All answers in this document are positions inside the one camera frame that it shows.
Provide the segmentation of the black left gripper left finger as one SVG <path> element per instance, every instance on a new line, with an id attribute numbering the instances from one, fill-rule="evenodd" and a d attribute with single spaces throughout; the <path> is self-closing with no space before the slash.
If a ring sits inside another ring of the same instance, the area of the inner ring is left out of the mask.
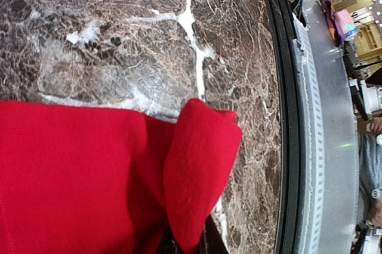
<path id="1" fill-rule="evenodd" d="M 156 254 L 180 254 L 181 249 L 171 232 L 170 227 L 164 231 L 164 235 L 157 247 Z"/>

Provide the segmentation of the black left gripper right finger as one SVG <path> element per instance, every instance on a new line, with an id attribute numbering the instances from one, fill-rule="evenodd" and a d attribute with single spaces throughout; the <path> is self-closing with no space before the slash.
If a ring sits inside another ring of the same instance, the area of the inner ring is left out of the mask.
<path id="1" fill-rule="evenodd" d="M 208 216 L 198 246 L 199 254 L 228 254 L 211 215 Z"/>

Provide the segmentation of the red white sock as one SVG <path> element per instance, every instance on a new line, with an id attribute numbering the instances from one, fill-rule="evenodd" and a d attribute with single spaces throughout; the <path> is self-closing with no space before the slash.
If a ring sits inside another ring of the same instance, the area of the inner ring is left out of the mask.
<path id="1" fill-rule="evenodd" d="M 2 253 L 197 253 L 242 130 L 189 100 L 176 122 L 124 109 L 1 103 Z"/>

